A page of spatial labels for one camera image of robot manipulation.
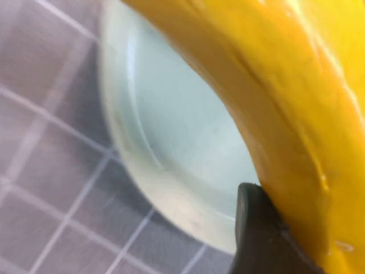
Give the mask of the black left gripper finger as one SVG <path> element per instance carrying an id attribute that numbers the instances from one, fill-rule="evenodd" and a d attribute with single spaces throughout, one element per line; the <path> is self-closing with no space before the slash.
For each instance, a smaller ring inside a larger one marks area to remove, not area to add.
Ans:
<path id="1" fill-rule="evenodd" d="M 234 273 L 323 273 L 299 247 L 263 188 L 238 186 Z"/>

